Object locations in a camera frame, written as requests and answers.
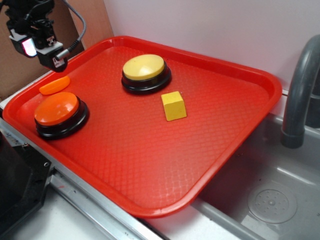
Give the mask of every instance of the wooden block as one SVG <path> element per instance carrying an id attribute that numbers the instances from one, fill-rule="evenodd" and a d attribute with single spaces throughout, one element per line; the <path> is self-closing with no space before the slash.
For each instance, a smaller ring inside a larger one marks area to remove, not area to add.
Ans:
<path id="1" fill-rule="evenodd" d="M 187 116 L 185 101 L 180 92 L 174 91 L 161 95 L 167 121 L 182 119 Z"/>

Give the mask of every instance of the camera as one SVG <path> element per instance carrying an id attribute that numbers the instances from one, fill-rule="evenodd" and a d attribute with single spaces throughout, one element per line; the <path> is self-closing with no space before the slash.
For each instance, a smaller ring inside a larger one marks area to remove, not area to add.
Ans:
<path id="1" fill-rule="evenodd" d="M 3 5 L 8 6 L 6 26 L 16 51 L 28 58 L 38 57 L 41 65 L 54 72 L 63 72 L 68 59 L 65 54 L 63 58 L 57 57 L 64 47 L 57 41 L 54 21 L 48 19 L 54 0 L 3 0 Z"/>

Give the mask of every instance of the orange button cap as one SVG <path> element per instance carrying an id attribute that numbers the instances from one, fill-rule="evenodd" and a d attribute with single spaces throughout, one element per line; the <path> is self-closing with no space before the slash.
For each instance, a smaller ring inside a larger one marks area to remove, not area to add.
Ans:
<path id="1" fill-rule="evenodd" d="M 78 109 L 79 101 L 71 92 L 49 96 L 34 111 L 34 119 L 43 126 L 53 126 L 69 119 Z"/>

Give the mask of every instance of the red tray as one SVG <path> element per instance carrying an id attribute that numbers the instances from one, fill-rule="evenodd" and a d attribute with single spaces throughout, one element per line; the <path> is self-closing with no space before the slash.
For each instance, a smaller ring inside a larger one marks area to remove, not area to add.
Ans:
<path id="1" fill-rule="evenodd" d="M 149 95 L 121 84 L 122 67 L 141 54 L 164 58 L 172 81 Z M 64 90 L 90 117 L 75 134 L 43 140 L 34 110 L 39 87 L 68 75 Z M 187 117 L 167 121 L 161 95 L 179 91 Z M 269 73 L 127 37 L 104 40 L 13 100 L 4 119 L 102 194 L 136 217 L 166 216 L 188 205 L 268 114 L 282 94 Z"/>

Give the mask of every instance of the gray sink basin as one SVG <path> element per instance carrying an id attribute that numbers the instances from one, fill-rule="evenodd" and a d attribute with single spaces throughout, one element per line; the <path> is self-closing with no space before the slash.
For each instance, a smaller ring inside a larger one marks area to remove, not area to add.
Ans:
<path id="1" fill-rule="evenodd" d="M 282 119 L 268 115 L 193 206 L 243 239 L 320 239 L 320 134 L 304 145 L 280 143 Z"/>

